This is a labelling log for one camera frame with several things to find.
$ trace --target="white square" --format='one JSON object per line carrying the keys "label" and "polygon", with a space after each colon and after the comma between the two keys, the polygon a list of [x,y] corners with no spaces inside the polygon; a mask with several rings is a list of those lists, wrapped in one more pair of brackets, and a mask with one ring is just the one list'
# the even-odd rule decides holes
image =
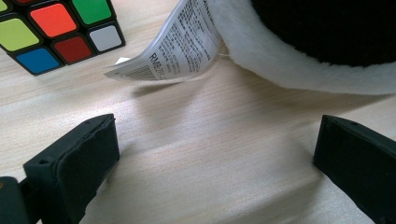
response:
{"label": "white square", "polygon": [[114,25],[95,30],[90,33],[90,37],[99,51],[112,49],[122,44],[119,33]]}

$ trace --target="black fabric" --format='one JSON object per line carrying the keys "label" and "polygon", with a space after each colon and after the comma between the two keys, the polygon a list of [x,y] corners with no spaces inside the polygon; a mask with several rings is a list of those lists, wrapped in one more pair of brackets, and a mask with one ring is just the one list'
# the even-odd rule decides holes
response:
{"label": "black fabric", "polygon": [[375,223],[396,224],[396,142],[323,116],[313,163]]}
{"label": "black fabric", "polygon": [[265,26],[297,50],[331,64],[396,61],[394,0],[251,0]]}
{"label": "black fabric", "polygon": [[77,224],[120,159],[114,115],[85,120],[23,165],[43,223]]}

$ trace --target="wood grain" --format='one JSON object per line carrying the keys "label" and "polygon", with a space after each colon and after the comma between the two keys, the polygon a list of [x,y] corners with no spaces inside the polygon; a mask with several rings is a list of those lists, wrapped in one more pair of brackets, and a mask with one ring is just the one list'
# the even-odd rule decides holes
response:
{"label": "wood grain", "polygon": [[119,82],[177,4],[113,0],[127,46],[33,77],[0,54],[0,175],[114,113],[121,159],[81,223],[372,223],[312,164],[323,114],[396,139],[396,97],[285,90],[218,57],[182,83]]}

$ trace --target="green square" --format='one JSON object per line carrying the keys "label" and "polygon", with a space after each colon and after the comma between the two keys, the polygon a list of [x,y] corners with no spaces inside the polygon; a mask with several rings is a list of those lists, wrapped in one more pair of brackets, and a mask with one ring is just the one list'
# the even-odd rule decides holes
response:
{"label": "green square", "polygon": [[7,4],[4,2],[4,0],[0,0],[0,12],[6,11],[8,9]]}
{"label": "green square", "polygon": [[73,0],[73,5],[87,25],[111,17],[107,0]]}
{"label": "green square", "polygon": [[0,44],[9,51],[36,45],[40,39],[20,19],[0,21]]}

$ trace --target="care label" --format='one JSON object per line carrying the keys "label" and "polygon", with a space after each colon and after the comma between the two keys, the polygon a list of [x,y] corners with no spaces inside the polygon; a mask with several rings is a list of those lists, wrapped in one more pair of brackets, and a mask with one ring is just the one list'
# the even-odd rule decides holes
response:
{"label": "care label", "polygon": [[165,80],[200,74],[217,55],[220,42],[207,0],[181,0],[139,56],[118,63],[115,70],[105,75],[115,79]]}

